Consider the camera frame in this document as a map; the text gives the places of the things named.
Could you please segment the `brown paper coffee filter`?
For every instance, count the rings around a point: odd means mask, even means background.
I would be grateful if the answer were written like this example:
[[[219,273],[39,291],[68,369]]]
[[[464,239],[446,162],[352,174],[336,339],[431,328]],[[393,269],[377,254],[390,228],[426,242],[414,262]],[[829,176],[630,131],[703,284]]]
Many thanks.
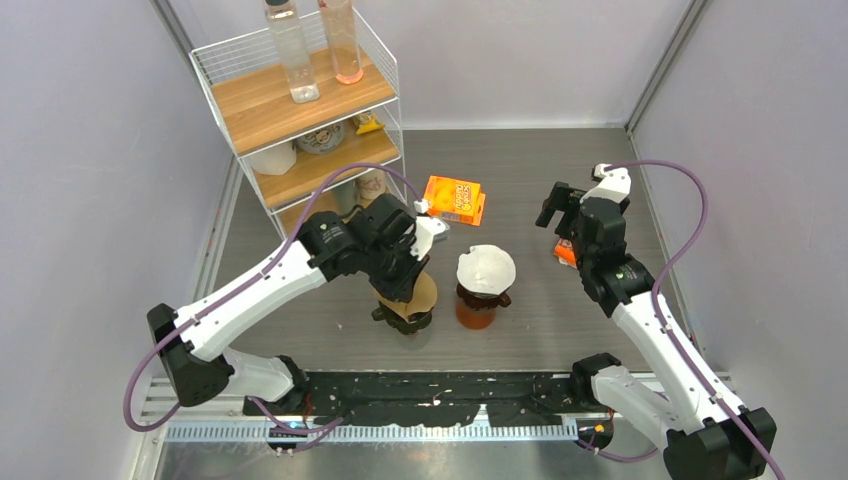
[[[409,301],[392,301],[377,292],[374,292],[374,296],[390,311],[408,320],[413,314],[427,313],[434,308],[438,300],[438,289],[434,279],[427,272],[422,272],[414,284]]]

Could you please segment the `dark green glass dripper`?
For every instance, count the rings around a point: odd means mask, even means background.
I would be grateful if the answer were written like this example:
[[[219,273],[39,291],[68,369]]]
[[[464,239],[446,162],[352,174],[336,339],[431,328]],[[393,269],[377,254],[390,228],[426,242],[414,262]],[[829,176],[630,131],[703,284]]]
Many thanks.
[[[387,305],[379,302],[378,307],[371,312],[371,317],[376,322],[385,322],[402,335],[414,335],[431,324],[433,313],[431,310],[428,310],[412,313],[405,318],[391,310]]]

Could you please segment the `white paper coffee filter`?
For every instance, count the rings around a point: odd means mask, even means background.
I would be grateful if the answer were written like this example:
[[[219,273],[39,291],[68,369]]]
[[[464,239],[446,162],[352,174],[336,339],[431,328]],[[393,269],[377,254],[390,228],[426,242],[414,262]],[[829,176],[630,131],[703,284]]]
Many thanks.
[[[457,281],[469,292],[498,296],[516,279],[512,257],[496,245],[471,246],[458,258]]]

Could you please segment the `amber brown glass dripper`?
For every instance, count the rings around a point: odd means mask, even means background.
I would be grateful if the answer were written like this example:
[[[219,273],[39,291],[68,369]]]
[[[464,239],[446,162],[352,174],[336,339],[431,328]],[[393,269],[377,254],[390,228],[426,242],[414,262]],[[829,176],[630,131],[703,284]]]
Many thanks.
[[[457,285],[456,291],[461,303],[472,311],[507,308],[512,303],[512,300],[506,291],[497,295],[486,294],[468,290],[462,284]]]

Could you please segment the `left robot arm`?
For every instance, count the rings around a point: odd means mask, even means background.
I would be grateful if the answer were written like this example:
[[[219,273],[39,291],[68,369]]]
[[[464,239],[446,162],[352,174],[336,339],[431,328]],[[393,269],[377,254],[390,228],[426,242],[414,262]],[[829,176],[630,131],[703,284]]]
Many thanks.
[[[382,194],[346,216],[319,211],[262,262],[187,306],[160,304],[147,314],[158,355],[181,407],[217,396],[254,397],[284,414],[307,398],[292,360],[236,351],[231,343],[289,301],[339,276],[362,273],[385,299],[408,303],[433,244],[449,228]]]

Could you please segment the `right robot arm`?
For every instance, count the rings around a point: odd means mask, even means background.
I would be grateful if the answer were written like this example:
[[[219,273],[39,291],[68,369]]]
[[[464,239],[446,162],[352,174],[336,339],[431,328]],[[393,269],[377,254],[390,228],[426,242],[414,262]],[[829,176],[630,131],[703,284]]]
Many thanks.
[[[584,410],[621,414],[661,454],[673,479],[757,479],[767,467],[777,425],[764,408],[750,409],[698,355],[648,269],[627,253],[628,199],[610,200],[557,182],[536,220],[570,242],[582,286],[636,345],[662,385],[656,392],[609,353],[572,367],[571,397]]]

